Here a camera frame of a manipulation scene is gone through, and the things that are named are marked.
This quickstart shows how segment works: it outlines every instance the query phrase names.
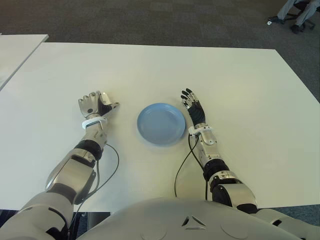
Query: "black cable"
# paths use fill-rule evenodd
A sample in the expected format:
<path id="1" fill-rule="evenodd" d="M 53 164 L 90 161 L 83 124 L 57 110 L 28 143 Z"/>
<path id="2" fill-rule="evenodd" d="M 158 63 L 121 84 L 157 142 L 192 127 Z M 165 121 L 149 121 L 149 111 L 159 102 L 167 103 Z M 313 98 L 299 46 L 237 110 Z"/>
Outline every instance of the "black cable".
<path id="1" fill-rule="evenodd" d="M 204 170 L 204 167 L 201 165 L 200 161 L 198 160 L 198 158 L 196 157 L 195 153 L 194 153 L 194 150 L 191 149 L 191 144 L 190 144 L 190 135 L 189 135 L 189 138 L 188 138 L 188 144 L 189 144 L 189 148 L 190 148 L 190 151 L 194 157 L 194 159 L 197 161 L 197 163 L 199 164 L 200 168 L 202 170 Z M 208 200 L 208 182 L 205 181 L 205 200 Z"/>
<path id="2" fill-rule="evenodd" d="M 113 171 L 113 173 L 111 174 L 111 176 L 110 176 L 100 187 L 98 187 L 98 186 L 99 186 L 99 183 L 100 183 L 99 160 L 96 162 L 97 184 L 96 184 L 94 190 L 93 190 L 92 192 L 90 192 L 90 193 L 86 196 L 86 198 L 83 200 L 83 202 L 82 202 L 82 203 L 80 204 L 80 206 L 78 207 L 78 209 L 77 209 L 74 217 L 73 217 L 72 220 L 71 220 L 71 224 L 70 224 L 69 231 L 70 231 L 71 228 L 72 228 L 72 230 L 74 229 L 73 223 L 74 223 L 74 221 L 75 221 L 75 219 L 76 219 L 76 217 L 77 217 L 77 214 L 78 214 L 80 208 L 81 208 L 82 205 L 85 203 L 85 201 L 86 201 L 88 198 L 90 198 L 93 194 L 95 194 L 97 191 L 99 191 L 99 189 L 101 189 L 101 188 L 113 177 L 113 175 L 115 175 L 116 171 L 118 170 L 119 163 L 120 163 L 119 154 L 118 154 L 117 150 L 116 150 L 113 146 L 111 146 L 111 145 L 109 145 L 109 144 L 106 144 L 106 145 L 109 146 L 110 148 L 112 148 L 112 149 L 114 150 L 114 152 L 116 153 L 116 156 L 117 156 L 117 165 L 116 165 L 116 168 L 115 168 L 115 170 Z"/>
<path id="3" fill-rule="evenodd" d="M 208 181 L 205 181 L 205 200 L 208 200 Z"/>
<path id="4" fill-rule="evenodd" d="M 176 175 L 175 175 L 175 179 L 174 179 L 174 195 L 177 197 L 177 189 L 176 189 L 176 182 L 177 182 L 177 177 L 178 177 L 178 174 L 182 168 L 182 166 L 185 164 L 185 161 L 187 160 L 187 158 L 189 157 L 190 153 L 193 152 L 194 148 L 196 147 L 198 141 L 199 141 L 199 137 L 197 136 L 197 139 L 195 141 L 195 144 L 194 146 L 191 148 L 191 145 L 190 145 L 190 134 L 188 136 L 188 142 L 189 142 L 189 146 L 190 146 L 190 152 L 187 154 L 187 156 L 184 158 L 183 162 L 181 163 L 178 171 L 176 172 Z"/>
<path id="5" fill-rule="evenodd" d="M 200 168 L 203 170 L 203 169 L 204 169 L 204 167 L 201 165 L 200 161 L 199 161 L 199 160 L 198 160 L 198 158 L 196 157 L 196 155 L 195 155 L 195 153 L 194 153 L 194 148 L 191 148 L 191 144 L 190 144 L 190 136 L 191 136 L 191 135 L 189 134 L 189 136 L 188 136 L 189 149 L 190 149 L 190 151 L 191 151 L 191 153 L 192 153 L 192 155 L 193 155 L 194 159 L 197 161 L 197 163 L 199 164 Z"/>

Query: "gray trousers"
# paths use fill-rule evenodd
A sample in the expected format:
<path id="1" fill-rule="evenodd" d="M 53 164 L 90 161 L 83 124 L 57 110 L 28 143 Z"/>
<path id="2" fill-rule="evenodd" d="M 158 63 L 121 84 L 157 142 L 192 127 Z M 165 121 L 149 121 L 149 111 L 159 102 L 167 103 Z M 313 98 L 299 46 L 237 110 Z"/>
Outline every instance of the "gray trousers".
<path id="1" fill-rule="evenodd" d="M 285 5 L 280 9 L 277 17 L 279 19 L 285 19 L 289 10 L 293 7 L 294 4 L 302 2 L 305 0 L 287 0 Z M 306 6 L 303 13 L 296 19 L 296 25 L 301 26 L 305 20 L 310 18 L 317 10 L 317 7 L 320 7 L 320 0 L 311 0 Z"/>

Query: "gray carpet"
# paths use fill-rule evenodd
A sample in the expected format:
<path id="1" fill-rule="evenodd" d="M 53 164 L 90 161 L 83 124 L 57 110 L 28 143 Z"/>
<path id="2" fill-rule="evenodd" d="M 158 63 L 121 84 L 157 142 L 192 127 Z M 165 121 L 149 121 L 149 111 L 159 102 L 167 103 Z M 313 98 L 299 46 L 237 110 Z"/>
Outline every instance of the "gray carpet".
<path id="1" fill-rule="evenodd" d="M 285 0 L 1 0 L 0 33 L 49 42 L 276 49 L 320 100 L 320 12 L 295 35 L 266 25 Z"/>

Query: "black rubber joint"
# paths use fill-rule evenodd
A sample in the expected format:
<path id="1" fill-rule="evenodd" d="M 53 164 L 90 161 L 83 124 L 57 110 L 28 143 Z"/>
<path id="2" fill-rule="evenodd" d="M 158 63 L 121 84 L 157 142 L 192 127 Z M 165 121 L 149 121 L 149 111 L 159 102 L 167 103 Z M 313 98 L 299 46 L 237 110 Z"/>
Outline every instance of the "black rubber joint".
<path id="1" fill-rule="evenodd" d="M 222 159 L 212 159 L 204 165 L 203 177 L 209 181 L 213 174 L 220 171 L 229 171 L 229 168 Z"/>
<path id="2" fill-rule="evenodd" d="M 102 152 L 104 151 L 103 149 L 101 150 L 99 144 L 93 140 L 82 140 L 74 148 L 87 150 L 95 157 L 95 160 L 101 159 Z"/>

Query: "white tabletop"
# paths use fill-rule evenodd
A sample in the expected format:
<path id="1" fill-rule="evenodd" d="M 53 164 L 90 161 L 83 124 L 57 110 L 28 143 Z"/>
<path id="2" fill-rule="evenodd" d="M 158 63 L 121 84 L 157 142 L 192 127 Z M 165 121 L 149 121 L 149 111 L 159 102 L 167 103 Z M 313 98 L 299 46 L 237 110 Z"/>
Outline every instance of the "white tabletop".
<path id="1" fill-rule="evenodd" d="M 33 51 L 48 38 L 38 35 L 0 34 L 0 90 L 15 74 Z"/>
<path id="2" fill-rule="evenodd" d="M 173 197 L 187 133 L 174 146 L 157 147 L 136 124 L 144 107 L 168 103 L 191 126 L 180 102 L 185 88 L 200 99 L 224 161 L 260 208 L 320 203 L 320 106 L 275 50 L 42 43 L 0 92 L 0 209 L 19 209 L 44 190 L 51 170 L 84 134 L 78 98 L 96 90 L 120 102 L 108 122 L 120 166 L 81 211 L 114 212 Z M 105 148 L 102 182 L 115 166 Z M 190 157 L 177 194 L 204 199 L 204 191 Z"/>

